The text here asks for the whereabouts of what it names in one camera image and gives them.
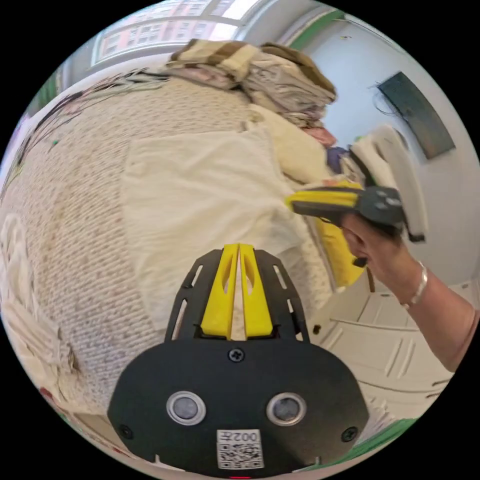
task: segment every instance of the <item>sticker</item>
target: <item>sticker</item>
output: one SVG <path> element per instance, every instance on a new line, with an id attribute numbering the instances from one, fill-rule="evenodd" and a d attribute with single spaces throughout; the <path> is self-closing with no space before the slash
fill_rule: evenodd
<path id="1" fill-rule="evenodd" d="M 219 469 L 264 468 L 260 430 L 217 430 L 216 457 Z"/>

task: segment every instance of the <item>wall-mounted tv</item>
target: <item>wall-mounted tv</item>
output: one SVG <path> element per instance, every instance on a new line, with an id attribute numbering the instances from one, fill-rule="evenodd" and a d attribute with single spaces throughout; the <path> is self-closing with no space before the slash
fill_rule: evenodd
<path id="1" fill-rule="evenodd" d="M 391 76 L 378 89 L 408 124 L 428 160 L 455 148 L 438 113 L 404 73 Z"/>

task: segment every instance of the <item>stack of folded laundry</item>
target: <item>stack of folded laundry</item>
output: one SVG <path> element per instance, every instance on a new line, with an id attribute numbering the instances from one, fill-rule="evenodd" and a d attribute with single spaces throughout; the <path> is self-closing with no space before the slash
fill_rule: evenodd
<path id="1" fill-rule="evenodd" d="M 240 88 L 252 103 L 284 117 L 325 147 L 336 143 L 322 123 L 336 89 L 300 51 L 275 43 L 256 47 L 194 38 L 171 56 L 165 72 L 222 90 Z"/>

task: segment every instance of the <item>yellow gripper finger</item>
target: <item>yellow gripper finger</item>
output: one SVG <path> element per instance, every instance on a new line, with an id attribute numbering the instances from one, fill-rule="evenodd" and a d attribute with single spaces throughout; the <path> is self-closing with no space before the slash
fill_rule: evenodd
<path id="1" fill-rule="evenodd" d="M 231 338 L 238 257 L 238 244 L 223 247 L 223 253 L 201 321 L 201 330 L 205 335 L 225 337 L 227 340 Z"/>
<path id="2" fill-rule="evenodd" d="M 254 248 L 251 245 L 240 245 L 240 267 L 246 338 L 268 337 L 272 334 L 273 325 Z M 247 279 L 251 284 L 250 292 Z"/>

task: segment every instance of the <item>yellow plastic part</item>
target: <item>yellow plastic part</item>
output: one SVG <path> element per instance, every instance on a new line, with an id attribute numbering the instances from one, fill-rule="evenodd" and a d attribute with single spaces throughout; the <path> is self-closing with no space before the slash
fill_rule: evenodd
<path id="1" fill-rule="evenodd" d="M 337 288 L 353 285 L 365 268 L 353 265 L 355 257 L 350 252 L 342 230 L 333 223 L 322 221 L 319 218 L 315 219 L 315 224 Z"/>
<path id="2" fill-rule="evenodd" d="M 347 181 L 339 182 L 335 187 L 345 187 L 349 189 L 362 190 L 358 183 Z M 357 203 L 358 194 L 350 191 L 328 190 L 299 190 L 286 198 L 285 203 L 290 210 L 293 210 L 293 202 L 311 202 L 319 204 L 340 205 L 343 207 L 354 207 Z"/>
<path id="3" fill-rule="evenodd" d="M 238 258 L 238 243 L 223 247 L 218 270 L 201 321 L 201 329 L 205 335 L 225 337 L 227 340 L 232 337 Z"/>
<path id="4" fill-rule="evenodd" d="M 268 337 L 273 331 L 272 319 L 254 248 L 251 245 L 240 244 L 240 267 L 246 338 Z M 250 293 L 247 279 L 251 284 Z"/>

